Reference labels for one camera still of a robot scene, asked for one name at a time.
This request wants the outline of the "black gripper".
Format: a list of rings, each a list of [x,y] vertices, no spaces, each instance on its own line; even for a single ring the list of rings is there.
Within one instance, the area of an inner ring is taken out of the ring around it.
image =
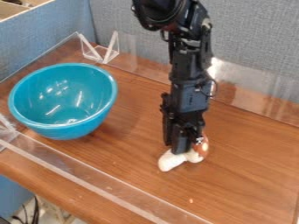
[[[189,151],[203,139],[203,113],[208,109],[211,82],[203,85],[172,84],[171,93],[163,93],[163,141],[173,155]]]

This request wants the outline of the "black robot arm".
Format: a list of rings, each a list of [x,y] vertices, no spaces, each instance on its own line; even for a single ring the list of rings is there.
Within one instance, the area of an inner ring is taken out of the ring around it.
[[[203,143],[203,113],[212,97],[211,18],[200,0],[132,0],[144,29],[168,43],[171,92],[161,94],[163,140],[175,155]]]

